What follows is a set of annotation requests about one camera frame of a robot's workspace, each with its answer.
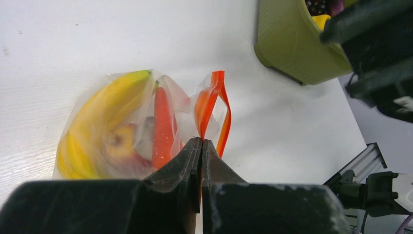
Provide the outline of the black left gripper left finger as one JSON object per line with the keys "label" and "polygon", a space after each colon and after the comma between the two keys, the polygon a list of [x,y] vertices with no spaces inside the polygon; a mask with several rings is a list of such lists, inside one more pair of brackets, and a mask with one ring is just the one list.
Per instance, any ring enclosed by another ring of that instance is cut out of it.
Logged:
{"label": "black left gripper left finger", "polygon": [[190,139],[143,180],[43,180],[17,187],[0,211],[3,234],[193,234],[202,139]]}

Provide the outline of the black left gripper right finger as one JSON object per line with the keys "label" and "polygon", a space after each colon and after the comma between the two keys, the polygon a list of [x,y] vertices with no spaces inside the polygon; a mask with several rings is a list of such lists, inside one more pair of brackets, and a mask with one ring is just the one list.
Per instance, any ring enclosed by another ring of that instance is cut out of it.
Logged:
{"label": "black left gripper right finger", "polygon": [[323,185],[253,184],[202,148],[203,232],[206,234],[350,234],[342,204]]}

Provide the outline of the red apple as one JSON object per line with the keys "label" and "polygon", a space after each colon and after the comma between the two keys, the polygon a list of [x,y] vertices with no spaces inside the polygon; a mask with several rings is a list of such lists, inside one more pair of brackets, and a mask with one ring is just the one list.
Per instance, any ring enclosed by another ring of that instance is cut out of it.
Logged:
{"label": "red apple", "polygon": [[134,123],[123,124],[105,135],[101,152],[110,177],[143,179],[152,173],[152,161],[136,149],[136,128]]}

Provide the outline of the orange carrot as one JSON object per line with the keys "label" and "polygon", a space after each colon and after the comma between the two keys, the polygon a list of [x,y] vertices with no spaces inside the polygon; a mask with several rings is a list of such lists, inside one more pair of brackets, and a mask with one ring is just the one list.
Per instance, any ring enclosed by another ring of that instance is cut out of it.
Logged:
{"label": "orange carrot", "polygon": [[159,87],[155,93],[153,129],[152,165],[155,169],[160,169],[171,160],[174,142],[170,104],[167,91],[163,87]]}

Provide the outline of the clear zip top bag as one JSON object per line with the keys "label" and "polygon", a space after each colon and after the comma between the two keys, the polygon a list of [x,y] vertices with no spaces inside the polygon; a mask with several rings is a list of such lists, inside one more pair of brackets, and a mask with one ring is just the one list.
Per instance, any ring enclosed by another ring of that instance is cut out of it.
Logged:
{"label": "clear zip top bag", "polygon": [[[156,90],[163,87],[167,91],[174,131],[171,160],[194,137],[211,140],[218,155],[222,156],[231,126],[231,110],[225,88],[224,71],[214,71],[208,74],[198,86],[196,94],[190,96],[171,77],[152,69],[149,70],[152,71],[156,84],[153,94],[145,99],[141,107],[120,124],[136,124],[135,145],[138,153],[152,161],[154,98]],[[104,85],[124,74],[127,73],[107,74],[97,85],[76,101],[61,138],[66,134],[75,115],[86,101]],[[157,169],[152,165],[152,173],[155,171]],[[53,178],[65,179],[57,170],[56,162]]]}

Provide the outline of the yellow banana bunch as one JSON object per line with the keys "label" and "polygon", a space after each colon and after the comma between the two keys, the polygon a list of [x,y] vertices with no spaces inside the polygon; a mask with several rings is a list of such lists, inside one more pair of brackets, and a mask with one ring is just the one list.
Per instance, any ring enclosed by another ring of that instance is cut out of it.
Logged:
{"label": "yellow banana bunch", "polygon": [[103,141],[155,89],[151,70],[130,72],[104,85],[80,108],[58,143],[56,167],[65,179],[108,178]]}

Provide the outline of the dark purple grapes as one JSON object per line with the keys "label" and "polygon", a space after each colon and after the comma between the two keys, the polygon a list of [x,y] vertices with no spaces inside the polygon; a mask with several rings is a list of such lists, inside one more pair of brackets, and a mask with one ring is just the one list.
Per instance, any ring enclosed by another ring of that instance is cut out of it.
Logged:
{"label": "dark purple grapes", "polygon": [[305,5],[311,16],[329,15],[329,0],[305,0]]}

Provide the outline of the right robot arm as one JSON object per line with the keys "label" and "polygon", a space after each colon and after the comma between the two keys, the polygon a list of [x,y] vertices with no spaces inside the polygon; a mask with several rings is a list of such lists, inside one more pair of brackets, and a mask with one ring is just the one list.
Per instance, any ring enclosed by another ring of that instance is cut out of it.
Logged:
{"label": "right robot arm", "polygon": [[357,78],[345,87],[351,98],[412,122],[412,1],[358,0],[328,20],[319,39],[344,50]]}

